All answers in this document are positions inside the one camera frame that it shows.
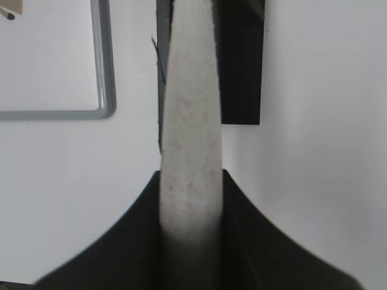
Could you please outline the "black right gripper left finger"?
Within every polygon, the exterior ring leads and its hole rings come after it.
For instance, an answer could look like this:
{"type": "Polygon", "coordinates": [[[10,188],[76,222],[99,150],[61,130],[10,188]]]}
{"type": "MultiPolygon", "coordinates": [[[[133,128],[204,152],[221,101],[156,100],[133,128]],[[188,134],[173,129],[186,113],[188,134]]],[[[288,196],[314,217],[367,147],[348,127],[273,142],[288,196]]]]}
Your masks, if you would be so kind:
{"type": "Polygon", "coordinates": [[[160,172],[97,241],[33,285],[33,289],[162,289],[160,172]]]}

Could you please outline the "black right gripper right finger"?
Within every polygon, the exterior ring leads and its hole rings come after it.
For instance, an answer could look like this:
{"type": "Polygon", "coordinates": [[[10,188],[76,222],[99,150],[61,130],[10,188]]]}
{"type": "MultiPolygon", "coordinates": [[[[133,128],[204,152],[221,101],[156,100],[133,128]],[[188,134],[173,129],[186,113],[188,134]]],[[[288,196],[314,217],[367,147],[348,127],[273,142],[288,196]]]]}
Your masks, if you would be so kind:
{"type": "Polygon", "coordinates": [[[363,289],[271,223],[223,170],[221,289],[363,289]]]}

